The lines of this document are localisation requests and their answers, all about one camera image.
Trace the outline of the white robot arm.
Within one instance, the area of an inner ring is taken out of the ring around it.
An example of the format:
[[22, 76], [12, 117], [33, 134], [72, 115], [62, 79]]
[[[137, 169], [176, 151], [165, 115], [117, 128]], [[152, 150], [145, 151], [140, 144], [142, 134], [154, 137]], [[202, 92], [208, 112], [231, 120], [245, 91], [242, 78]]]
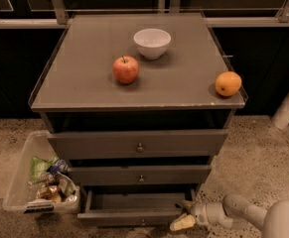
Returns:
[[279, 200], [265, 209], [240, 195], [227, 194], [222, 202], [184, 200], [183, 206], [187, 213], [170, 224], [172, 231], [215, 224], [227, 229], [242, 229], [250, 223], [261, 232], [261, 238], [289, 238], [289, 199]]

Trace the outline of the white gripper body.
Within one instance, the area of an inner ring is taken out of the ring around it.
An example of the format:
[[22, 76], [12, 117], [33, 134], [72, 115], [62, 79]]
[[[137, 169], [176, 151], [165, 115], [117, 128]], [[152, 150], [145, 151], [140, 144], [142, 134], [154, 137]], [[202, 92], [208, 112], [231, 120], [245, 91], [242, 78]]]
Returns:
[[190, 210], [198, 225], [221, 224], [225, 212], [220, 202], [195, 203]]

